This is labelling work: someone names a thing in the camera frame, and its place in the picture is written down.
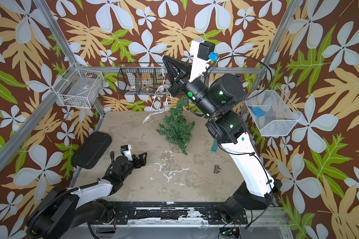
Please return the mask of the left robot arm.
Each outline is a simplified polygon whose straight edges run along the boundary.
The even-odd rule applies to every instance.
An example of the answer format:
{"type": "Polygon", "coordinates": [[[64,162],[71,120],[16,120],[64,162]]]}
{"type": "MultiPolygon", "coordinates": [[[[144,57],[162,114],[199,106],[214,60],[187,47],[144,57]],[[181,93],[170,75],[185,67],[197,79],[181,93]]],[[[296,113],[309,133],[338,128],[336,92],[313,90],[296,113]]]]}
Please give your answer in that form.
{"type": "Polygon", "coordinates": [[[147,153],[110,153],[111,164],[96,182],[70,188],[53,189],[29,216],[27,235],[32,239],[58,239],[68,229],[92,221],[110,222],[113,206],[104,198],[115,194],[134,169],[147,163],[147,153]]]}

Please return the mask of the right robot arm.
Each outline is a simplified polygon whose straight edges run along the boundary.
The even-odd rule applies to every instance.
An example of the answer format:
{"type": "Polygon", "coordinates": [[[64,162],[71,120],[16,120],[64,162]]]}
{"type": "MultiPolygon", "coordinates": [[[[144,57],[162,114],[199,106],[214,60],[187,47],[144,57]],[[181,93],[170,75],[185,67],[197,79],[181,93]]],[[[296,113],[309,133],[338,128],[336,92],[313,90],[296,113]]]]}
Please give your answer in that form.
{"type": "Polygon", "coordinates": [[[222,220],[232,223],[246,210],[266,211],[281,187],[265,169],[256,153],[243,119],[233,107],[246,97],[241,77],[224,74],[208,87],[200,77],[190,75],[196,67],[190,63],[163,57],[173,95],[183,94],[208,118],[205,126],[218,147],[229,154],[243,176],[243,183],[220,209],[222,220]]]}

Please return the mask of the small green christmas tree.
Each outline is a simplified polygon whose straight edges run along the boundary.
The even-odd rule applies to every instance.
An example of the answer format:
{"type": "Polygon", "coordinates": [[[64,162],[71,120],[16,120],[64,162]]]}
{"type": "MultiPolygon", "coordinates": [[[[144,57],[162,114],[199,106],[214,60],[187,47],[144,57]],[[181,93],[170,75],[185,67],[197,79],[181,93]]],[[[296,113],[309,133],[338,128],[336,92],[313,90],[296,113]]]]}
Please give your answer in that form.
{"type": "Polygon", "coordinates": [[[165,115],[163,122],[156,129],[158,134],[165,137],[166,142],[176,146],[184,155],[187,155],[187,147],[195,126],[194,121],[188,121],[183,115],[183,108],[187,103],[186,97],[180,98],[176,106],[169,110],[169,114],[165,115]]]}

